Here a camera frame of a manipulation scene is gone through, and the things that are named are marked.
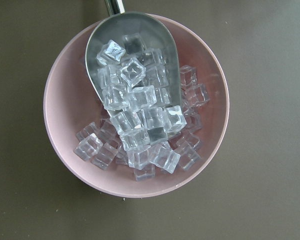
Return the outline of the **clear ice cube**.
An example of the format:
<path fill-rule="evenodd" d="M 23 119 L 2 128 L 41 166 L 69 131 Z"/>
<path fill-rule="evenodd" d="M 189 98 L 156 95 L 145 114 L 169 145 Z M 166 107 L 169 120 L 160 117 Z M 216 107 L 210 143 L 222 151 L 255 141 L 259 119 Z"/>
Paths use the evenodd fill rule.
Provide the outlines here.
<path fill-rule="evenodd" d="M 74 153 L 83 161 L 88 161 L 99 152 L 103 145 L 103 142 L 97 135 L 91 133 L 79 142 L 78 146 L 74 149 Z"/>
<path fill-rule="evenodd" d="M 101 47 L 100 52 L 96 55 L 96 60 L 102 67 L 106 65 L 118 65 L 125 53 L 125 48 L 110 39 L 107 44 Z"/>
<path fill-rule="evenodd" d="M 131 88 L 135 87 L 146 76 L 146 67 L 136 57 L 132 57 L 119 69 L 120 77 Z"/>
<path fill-rule="evenodd" d="M 166 133 L 178 133 L 187 124 L 180 105 L 164 109 L 164 131 Z"/>

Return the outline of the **pink bowl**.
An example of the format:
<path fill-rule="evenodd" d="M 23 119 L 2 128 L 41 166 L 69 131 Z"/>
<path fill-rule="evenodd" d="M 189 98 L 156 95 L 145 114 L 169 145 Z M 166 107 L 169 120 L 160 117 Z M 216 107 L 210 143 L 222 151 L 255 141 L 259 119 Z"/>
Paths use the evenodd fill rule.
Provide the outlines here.
<path fill-rule="evenodd" d="M 50 142 L 64 165 L 91 187 L 119 197 L 149 198 L 166 194 L 187 184 L 210 163 L 224 138 L 230 112 L 227 81 L 222 67 L 209 46 L 184 25 L 157 16 L 172 34 L 182 65 L 195 66 L 200 83 L 204 83 L 210 100 L 200 108 L 203 123 L 198 136 L 203 145 L 200 160 L 187 171 L 157 171 L 154 178 L 136 181 L 130 167 L 111 164 L 102 170 L 80 159 L 74 148 L 76 133 L 100 117 L 101 103 L 87 76 L 81 59 L 88 39 L 95 29 L 92 24 L 79 32 L 63 48 L 48 75 L 43 98 L 44 122 Z"/>

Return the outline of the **metal ice scoop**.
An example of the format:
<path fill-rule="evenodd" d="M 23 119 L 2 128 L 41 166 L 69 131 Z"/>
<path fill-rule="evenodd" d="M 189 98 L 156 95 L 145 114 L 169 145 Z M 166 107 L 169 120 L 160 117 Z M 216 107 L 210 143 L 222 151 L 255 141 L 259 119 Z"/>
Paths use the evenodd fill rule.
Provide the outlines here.
<path fill-rule="evenodd" d="M 121 0 L 107 0 L 109 17 L 102 20 L 92 31 L 85 49 L 85 66 L 87 75 L 100 101 L 104 96 L 97 77 L 100 68 L 97 54 L 103 45 L 113 40 L 123 45 L 122 36 L 139 33 L 147 47 L 163 50 L 168 70 L 169 91 L 172 94 L 171 104 L 181 105 L 181 79 L 179 71 L 178 50 L 175 40 L 168 28 L 157 17 L 143 12 L 125 12 Z"/>

